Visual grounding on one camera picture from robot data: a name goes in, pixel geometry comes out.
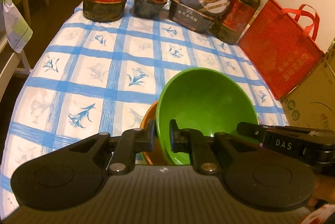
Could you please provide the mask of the right hand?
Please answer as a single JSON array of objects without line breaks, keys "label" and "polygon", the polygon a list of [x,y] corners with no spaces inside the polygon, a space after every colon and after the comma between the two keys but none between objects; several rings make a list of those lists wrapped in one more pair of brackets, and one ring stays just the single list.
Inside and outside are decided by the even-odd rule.
[{"label": "right hand", "polygon": [[324,175],[316,175],[314,192],[308,205],[314,207],[319,200],[327,203],[335,203],[335,178]]}]

